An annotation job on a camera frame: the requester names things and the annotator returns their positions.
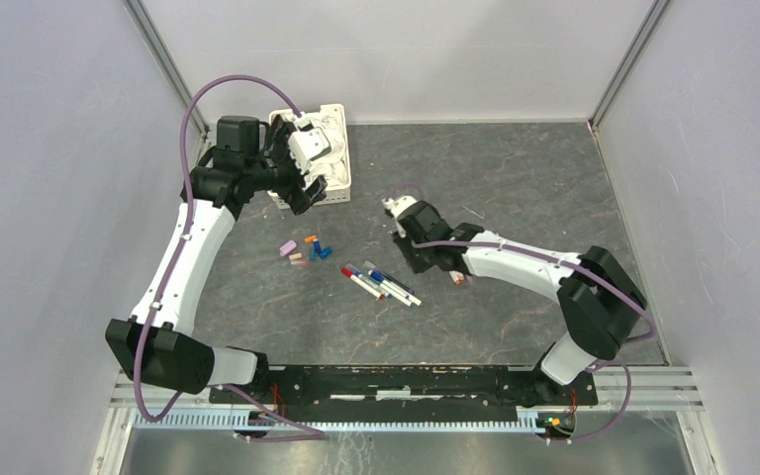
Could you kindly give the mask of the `pink highlighter cap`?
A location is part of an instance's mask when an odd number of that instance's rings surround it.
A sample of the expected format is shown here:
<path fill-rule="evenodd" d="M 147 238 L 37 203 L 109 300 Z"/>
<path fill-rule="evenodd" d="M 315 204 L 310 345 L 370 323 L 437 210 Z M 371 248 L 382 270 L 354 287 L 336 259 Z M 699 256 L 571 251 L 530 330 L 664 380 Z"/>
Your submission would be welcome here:
<path fill-rule="evenodd" d="M 284 244 L 282 244 L 279 247 L 279 253 L 281 256 L 286 256 L 293 252 L 297 247 L 297 244 L 294 240 L 288 240 Z"/>

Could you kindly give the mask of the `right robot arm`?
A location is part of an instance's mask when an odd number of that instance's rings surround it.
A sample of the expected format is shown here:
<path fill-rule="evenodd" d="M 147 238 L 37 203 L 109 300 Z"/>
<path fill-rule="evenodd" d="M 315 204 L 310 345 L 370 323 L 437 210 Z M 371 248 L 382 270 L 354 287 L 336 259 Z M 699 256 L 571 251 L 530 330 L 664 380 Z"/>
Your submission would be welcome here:
<path fill-rule="evenodd" d="M 560 402 L 580 373 L 637 341 L 633 330 L 639 322 L 648 326 L 644 338 L 655 330 L 644 296 L 602 247 L 548 250 L 469 223 L 451 227 L 435 206 L 408 195 L 388 198 L 383 206 L 395 222 L 393 241 L 414 272 L 437 267 L 495 279 L 558 305 L 566 333 L 544 353 L 531 378 L 534 396 L 545 404 Z"/>

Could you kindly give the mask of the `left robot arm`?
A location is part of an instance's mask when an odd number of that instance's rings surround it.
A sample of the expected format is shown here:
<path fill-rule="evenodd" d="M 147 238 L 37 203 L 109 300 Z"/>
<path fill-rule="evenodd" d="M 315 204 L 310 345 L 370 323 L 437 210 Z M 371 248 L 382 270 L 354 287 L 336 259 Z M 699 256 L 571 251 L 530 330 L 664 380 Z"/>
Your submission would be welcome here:
<path fill-rule="evenodd" d="M 105 339 L 124 374 L 174 391 L 196 394 L 234 384 L 248 403 L 271 390 L 265 354 L 213 348 L 192 336 L 197 306 L 218 250 L 242 208 L 258 192 L 272 192 L 295 215 L 326 196 L 327 182 L 310 180 L 313 161 L 332 149 L 309 116 L 274 116 L 264 123 L 224 116 L 215 143 L 190 170 L 177 223 L 159 267 L 126 320 L 113 319 Z"/>

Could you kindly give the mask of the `white crumpled cloth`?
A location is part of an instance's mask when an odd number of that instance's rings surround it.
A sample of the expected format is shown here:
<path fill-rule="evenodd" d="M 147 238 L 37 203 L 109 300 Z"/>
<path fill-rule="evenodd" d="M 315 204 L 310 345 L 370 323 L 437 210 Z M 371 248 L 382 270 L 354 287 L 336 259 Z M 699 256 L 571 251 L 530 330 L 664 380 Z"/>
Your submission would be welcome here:
<path fill-rule="evenodd" d="M 308 182 L 324 176 L 329 187 L 347 187 L 350 173 L 344 107 L 340 104 L 327 104 L 318 112 L 308 113 L 308 117 L 315 128 L 325 133 L 332 147 L 330 153 L 312 162 Z"/>

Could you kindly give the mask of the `white plastic basket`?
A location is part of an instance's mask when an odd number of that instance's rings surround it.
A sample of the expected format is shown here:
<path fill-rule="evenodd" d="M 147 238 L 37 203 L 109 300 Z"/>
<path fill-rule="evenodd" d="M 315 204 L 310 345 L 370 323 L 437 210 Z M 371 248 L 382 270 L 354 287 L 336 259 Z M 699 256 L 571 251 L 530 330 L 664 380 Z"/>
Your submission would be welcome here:
<path fill-rule="evenodd" d="M 346 130 L 345 108 L 342 104 L 323 104 L 317 112 L 303 113 L 297 117 L 292 110 L 275 110 L 269 114 L 269 122 L 276 119 L 286 123 L 298 122 L 306 129 L 298 130 L 291 155 L 299 170 L 304 172 L 304 184 L 310 185 L 316 178 L 324 178 L 326 197 L 317 205 L 344 203 L 350 200 L 351 166 Z"/>

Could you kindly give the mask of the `red cap marker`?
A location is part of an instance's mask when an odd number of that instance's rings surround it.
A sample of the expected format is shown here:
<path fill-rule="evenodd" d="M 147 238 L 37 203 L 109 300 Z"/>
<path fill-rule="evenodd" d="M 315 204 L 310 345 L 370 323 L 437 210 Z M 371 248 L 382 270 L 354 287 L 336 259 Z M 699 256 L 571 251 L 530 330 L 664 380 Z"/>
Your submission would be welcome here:
<path fill-rule="evenodd" d="M 360 286 L 363 290 L 372 295 L 376 300 L 382 300 L 385 298 L 385 294 L 382 291 L 376 290 L 371 284 L 368 284 L 363 280 L 359 272 L 354 272 L 347 267 L 343 267 L 341 273 L 348 277 L 356 285 Z"/>

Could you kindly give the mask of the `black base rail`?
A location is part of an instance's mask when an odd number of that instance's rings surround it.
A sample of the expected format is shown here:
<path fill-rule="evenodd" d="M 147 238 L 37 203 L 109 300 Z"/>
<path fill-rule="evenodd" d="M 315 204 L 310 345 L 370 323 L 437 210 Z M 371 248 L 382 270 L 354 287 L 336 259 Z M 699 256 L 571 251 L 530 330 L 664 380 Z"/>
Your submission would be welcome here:
<path fill-rule="evenodd" d="M 593 376 L 560 386 L 529 367 L 509 365 L 272 366 L 244 386 L 302 423 L 495 423 L 517 410 L 598 403 Z"/>

